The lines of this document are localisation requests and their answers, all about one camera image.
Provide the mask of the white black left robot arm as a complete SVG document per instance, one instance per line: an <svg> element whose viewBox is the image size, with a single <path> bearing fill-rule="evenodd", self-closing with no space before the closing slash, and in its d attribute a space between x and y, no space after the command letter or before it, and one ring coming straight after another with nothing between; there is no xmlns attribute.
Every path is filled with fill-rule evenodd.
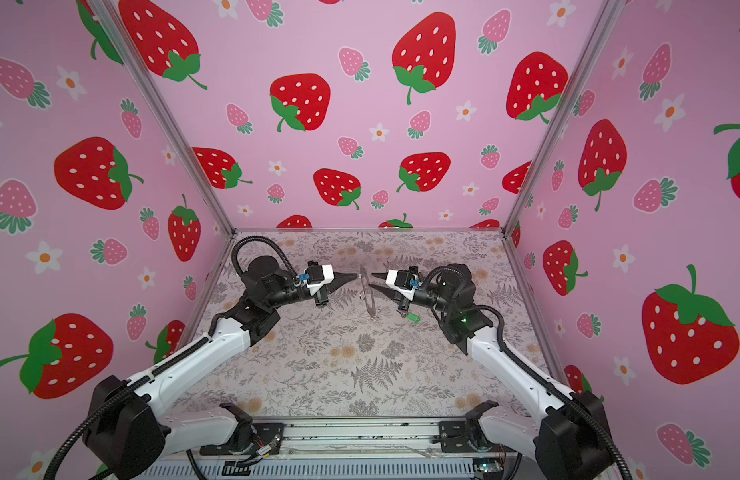
<svg viewBox="0 0 740 480"><path fill-rule="evenodd" d="M187 417L166 414L216 367L263 340L280 320L279 307L302 301L323 307L358 277L314 261L292 273L269 255L237 273L245 291L208 332L125 381L111 376L96 387L83 441L117 478L135 478L164 456L205 446L252 453L261 444L252 417L232 403Z"/></svg>

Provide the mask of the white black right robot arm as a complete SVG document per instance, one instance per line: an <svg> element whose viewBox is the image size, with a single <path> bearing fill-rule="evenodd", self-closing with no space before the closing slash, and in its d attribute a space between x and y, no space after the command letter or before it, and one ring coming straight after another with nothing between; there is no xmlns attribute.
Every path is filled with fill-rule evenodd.
<svg viewBox="0 0 740 480"><path fill-rule="evenodd" d="M401 313L413 305L431 310L448 342L491 372L526 410L521 416L496 403L478 408L477 447L502 445L531 457L548 479L595 479L622 464L601 400L558 382L511 346L503 315L476 302L466 265L440 266L427 275L410 267L377 277L374 289Z"/></svg>

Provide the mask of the silver key green tag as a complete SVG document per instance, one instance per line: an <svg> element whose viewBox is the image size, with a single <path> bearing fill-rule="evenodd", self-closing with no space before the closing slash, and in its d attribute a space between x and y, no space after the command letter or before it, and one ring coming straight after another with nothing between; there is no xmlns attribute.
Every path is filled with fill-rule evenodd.
<svg viewBox="0 0 740 480"><path fill-rule="evenodd" d="M402 318L404 318L404 319L406 319L408 321L411 321L413 323L418 324L418 323L421 322L421 318L417 314L415 314L413 312L410 312L409 310L401 310L401 309L399 309L398 310L398 313L400 314L400 316Z"/></svg>

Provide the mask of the clear acrylic keyring holder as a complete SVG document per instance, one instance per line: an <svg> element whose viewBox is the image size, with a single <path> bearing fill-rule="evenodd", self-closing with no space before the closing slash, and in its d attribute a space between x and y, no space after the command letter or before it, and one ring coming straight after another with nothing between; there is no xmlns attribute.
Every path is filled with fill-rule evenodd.
<svg viewBox="0 0 740 480"><path fill-rule="evenodd" d="M362 287L362 293L360 295L360 298L363 300L365 304L365 308L367 310L368 315L370 318L375 321L377 316L377 307L376 302L374 298L374 289L371 287L371 281L370 281L370 275L367 271L367 269L361 265L359 268L359 276L358 276L361 287Z"/></svg>

